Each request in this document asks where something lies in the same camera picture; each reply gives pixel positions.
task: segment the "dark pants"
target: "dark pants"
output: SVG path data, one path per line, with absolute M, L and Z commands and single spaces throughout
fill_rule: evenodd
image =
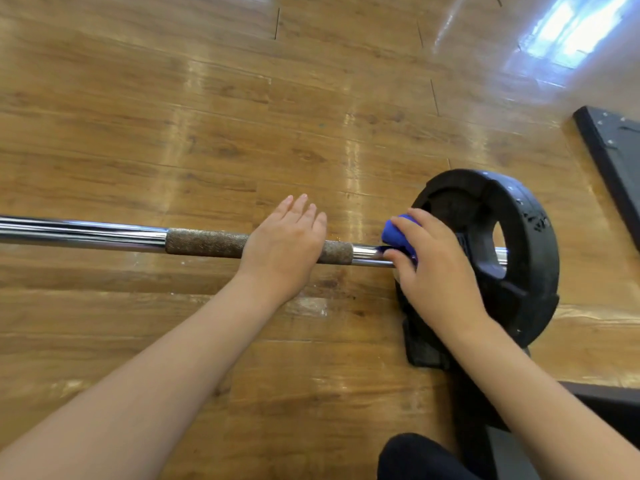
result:
M 378 459 L 378 480 L 479 480 L 459 460 L 416 433 L 391 438 Z

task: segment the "right hand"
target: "right hand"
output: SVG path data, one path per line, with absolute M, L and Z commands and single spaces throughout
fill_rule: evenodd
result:
M 420 225 L 404 217 L 391 217 L 391 222 L 415 249 L 418 266 L 398 250 L 387 250 L 385 258 L 396 266 L 409 303 L 437 335 L 490 322 L 476 275 L 453 231 L 422 209 L 407 213 Z

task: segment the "wooden floor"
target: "wooden floor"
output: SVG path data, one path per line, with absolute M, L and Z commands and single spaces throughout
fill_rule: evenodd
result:
M 249 232 L 306 191 L 331 238 L 374 244 L 430 177 L 500 171 L 560 244 L 561 306 L 533 358 L 640 387 L 639 255 L 569 120 L 584 104 L 640 118 L 639 5 L 0 0 L 0 212 Z M 2 245 L 0 444 L 236 266 Z M 373 478 L 404 431 L 454 449 L 447 379 L 407 364 L 401 319 L 389 270 L 318 266 L 164 477 Z

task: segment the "black weight plate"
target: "black weight plate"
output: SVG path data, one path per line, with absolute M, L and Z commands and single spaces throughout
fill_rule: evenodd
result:
M 432 213 L 458 235 L 487 313 L 520 347 L 532 343 L 556 310 L 560 271 L 556 235 L 533 194 L 516 179 L 499 173 L 455 169 L 428 181 L 413 207 Z M 495 254 L 496 222 L 508 250 L 506 270 Z M 405 313 L 420 334 L 445 351 L 397 289 Z

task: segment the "left hand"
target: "left hand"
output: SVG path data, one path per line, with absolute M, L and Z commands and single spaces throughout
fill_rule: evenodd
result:
M 300 293 L 308 283 L 311 268 L 320 257 L 326 238 L 326 214 L 316 216 L 315 204 L 300 195 L 290 195 L 253 231 L 244 246 L 237 272 L 257 284 L 277 306 Z

